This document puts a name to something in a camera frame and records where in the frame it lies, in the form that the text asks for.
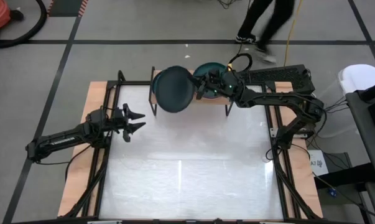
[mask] white mat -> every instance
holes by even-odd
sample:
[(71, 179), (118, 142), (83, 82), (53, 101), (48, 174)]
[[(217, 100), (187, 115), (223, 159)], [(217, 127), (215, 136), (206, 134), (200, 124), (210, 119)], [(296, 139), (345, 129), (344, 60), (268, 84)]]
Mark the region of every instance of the white mat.
[[(252, 86), (255, 91), (260, 87)], [(147, 124), (123, 141), (114, 134), (100, 218), (281, 220), (282, 212), (263, 106), (192, 103), (152, 114), (149, 86), (122, 86)]]

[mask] white paper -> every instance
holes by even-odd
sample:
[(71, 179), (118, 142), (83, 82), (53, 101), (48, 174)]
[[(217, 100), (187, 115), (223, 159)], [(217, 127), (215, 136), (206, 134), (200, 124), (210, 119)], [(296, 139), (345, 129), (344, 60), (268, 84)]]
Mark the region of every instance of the white paper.
[(328, 169), (326, 168), (323, 152), (321, 150), (308, 150), (308, 152), (310, 154), (312, 171), (316, 175), (327, 174)]

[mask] shoe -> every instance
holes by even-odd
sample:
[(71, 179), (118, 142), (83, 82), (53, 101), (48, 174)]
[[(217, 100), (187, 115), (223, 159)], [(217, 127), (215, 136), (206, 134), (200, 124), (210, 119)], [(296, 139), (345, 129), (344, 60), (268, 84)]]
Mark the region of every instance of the shoe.
[(277, 60), (275, 59), (275, 56), (270, 53), (267, 49), (259, 48), (257, 45), (255, 46), (256, 55), (267, 63), (276, 63)]
[(243, 37), (240, 35), (236, 36), (236, 42), (239, 44), (255, 44), (256, 36), (250, 34), (248, 37)]

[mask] person's leg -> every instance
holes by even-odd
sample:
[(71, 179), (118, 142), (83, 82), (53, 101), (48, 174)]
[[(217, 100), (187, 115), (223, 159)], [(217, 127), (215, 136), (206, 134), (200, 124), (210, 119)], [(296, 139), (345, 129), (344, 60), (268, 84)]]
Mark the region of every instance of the person's leg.
[(263, 12), (269, 7), (272, 0), (254, 0), (247, 12), (247, 16), (238, 31), (240, 37), (248, 37), (252, 29), (255, 26), (256, 21), (263, 14)]
[(288, 21), (294, 13), (295, 0), (276, 0), (273, 16), (267, 23), (261, 39), (257, 43), (257, 47), (263, 51), (267, 51), (266, 45), (269, 43), (273, 35), (280, 27)]

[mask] person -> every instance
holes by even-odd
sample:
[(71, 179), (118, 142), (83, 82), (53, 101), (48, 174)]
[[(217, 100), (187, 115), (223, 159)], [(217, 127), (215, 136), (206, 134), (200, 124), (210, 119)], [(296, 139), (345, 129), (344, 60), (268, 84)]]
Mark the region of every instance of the person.
[(236, 42), (240, 44), (255, 44), (255, 50), (259, 58), (265, 62), (275, 63), (275, 57), (271, 54), (267, 45), (273, 35), (294, 13), (294, 0), (275, 0), (273, 15), (267, 23), (261, 38), (256, 42), (256, 36), (251, 34), (252, 29), (271, 2), (272, 0), (254, 0), (238, 31)]

